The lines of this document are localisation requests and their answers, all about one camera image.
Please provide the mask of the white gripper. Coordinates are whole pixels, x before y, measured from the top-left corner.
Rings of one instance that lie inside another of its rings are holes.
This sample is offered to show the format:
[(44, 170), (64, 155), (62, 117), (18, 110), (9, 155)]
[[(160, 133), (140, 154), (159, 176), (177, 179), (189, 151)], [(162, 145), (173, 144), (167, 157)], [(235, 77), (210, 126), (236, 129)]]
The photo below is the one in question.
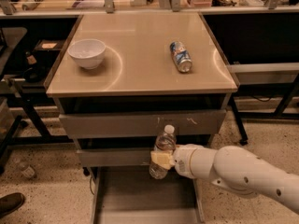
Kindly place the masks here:
[(196, 179), (202, 176), (198, 152), (203, 148), (203, 146), (188, 144), (178, 146), (174, 153), (171, 150), (153, 150), (150, 156), (154, 163), (165, 170), (170, 170), (175, 166), (179, 175)]

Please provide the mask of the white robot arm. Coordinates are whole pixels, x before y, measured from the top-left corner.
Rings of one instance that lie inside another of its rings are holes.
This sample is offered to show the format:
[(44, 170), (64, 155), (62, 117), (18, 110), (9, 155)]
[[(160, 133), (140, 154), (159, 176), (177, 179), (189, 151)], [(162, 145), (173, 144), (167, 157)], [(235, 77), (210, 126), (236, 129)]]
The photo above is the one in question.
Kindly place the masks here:
[(174, 150), (156, 148), (151, 162), (181, 176), (202, 179), (244, 198), (262, 194), (299, 214), (299, 176), (264, 161), (242, 147), (218, 150), (188, 144)]

